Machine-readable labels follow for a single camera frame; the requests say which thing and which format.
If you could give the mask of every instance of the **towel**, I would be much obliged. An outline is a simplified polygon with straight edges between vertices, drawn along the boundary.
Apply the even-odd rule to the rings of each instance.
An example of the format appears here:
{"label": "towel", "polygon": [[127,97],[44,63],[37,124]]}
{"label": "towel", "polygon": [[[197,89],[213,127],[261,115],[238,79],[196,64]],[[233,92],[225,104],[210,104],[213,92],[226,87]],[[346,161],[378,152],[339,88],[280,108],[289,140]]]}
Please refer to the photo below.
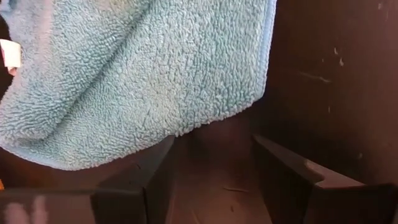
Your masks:
{"label": "towel", "polygon": [[263,94],[276,0],[8,0],[22,66],[0,146],[95,167],[230,117]]}

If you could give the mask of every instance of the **white tag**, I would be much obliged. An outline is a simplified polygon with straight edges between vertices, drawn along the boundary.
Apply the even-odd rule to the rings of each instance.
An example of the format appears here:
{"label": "white tag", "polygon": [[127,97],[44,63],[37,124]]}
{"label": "white tag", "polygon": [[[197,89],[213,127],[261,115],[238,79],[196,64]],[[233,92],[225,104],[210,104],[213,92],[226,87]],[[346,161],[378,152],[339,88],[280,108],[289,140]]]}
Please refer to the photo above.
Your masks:
{"label": "white tag", "polygon": [[21,67],[21,45],[10,40],[0,39],[1,53],[4,59],[4,66],[8,72],[14,75],[16,68]]}

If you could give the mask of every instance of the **scratch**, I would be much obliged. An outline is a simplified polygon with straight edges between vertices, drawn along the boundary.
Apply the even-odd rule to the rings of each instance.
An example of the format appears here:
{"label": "scratch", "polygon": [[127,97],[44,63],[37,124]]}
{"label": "scratch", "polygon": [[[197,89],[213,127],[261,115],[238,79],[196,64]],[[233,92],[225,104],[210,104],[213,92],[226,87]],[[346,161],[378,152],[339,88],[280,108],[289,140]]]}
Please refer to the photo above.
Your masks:
{"label": "scratch", "polygon": [[192,217],[193,217],[193,220],[195,221],[195,224],[201,224],[195,211],[193,209],[191,209],[191,212],[192,212]]}
{"label": "scratch", "polygon": [[315,76],[315,75],[311,75],[311,74],[309,74],[307,72],[298,72],[298,74],[300,74],[300,75],[302,75],[304,77],[307,77],[307,78],[314,79],[314,80],[320,80],[320,81],[322,81],[324,83],[330,83],[331,82],[331,80],[329,80],[329,79],[326,79],[326,78],[323,78],[323,77],[318,77],[318,76]]}
{"label": "scratch", "polygon": [[340,64],[341,67],[343,67],[344,66],[343,58],[340,58],[340,61],[338,63]]}
{"label": "scratch", "polygon": [[244,189],[236,189],[236,188],[232,188],[232,187],[223,187],[224,190],[229,190],[229,191],[235,191],[235,192],[244,192],[244,193],[248,193],[248,190],[244,190]]}
{"label": "scratch", "polygon": [[386,22],[388,21],[388,17],[389,17],[389,14],[390,14],[390,8],[391,8],[391,5],[392,5],[392,2],[393,2],[393,0],[390,0],[390,1],[388,1],[388,4],[387,4]]}

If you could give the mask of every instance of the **fleece blanket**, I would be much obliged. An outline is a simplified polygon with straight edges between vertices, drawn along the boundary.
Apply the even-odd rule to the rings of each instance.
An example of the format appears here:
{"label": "fleece blanket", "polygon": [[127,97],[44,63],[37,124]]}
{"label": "fleece blanket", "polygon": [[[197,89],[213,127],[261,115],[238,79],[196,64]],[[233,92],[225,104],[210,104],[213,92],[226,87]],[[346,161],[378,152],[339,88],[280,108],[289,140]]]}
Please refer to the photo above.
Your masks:
{"label": "fleece blanket", "polygon": [[276,0],[2,0],[22,66],[0,146],[98,166],[230,117],[264,93]]}

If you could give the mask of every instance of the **dark wood surface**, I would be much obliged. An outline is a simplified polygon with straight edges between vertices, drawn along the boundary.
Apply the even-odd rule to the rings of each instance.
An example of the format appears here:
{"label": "dark wood surface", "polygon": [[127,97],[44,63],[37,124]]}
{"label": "dark wood surface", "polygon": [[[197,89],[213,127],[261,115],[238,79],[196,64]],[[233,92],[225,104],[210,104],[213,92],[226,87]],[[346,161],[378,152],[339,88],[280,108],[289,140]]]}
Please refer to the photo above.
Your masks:
{"label": "dark wood surface", "polygon": [[177,140],[168,224],[268,224],[248,120],[235,116]]}
{"label": "dark wood surface", "polygon": [[397,20],[397,1],[279,0],[253,108],[262,132],[355,179],[398,183]]}

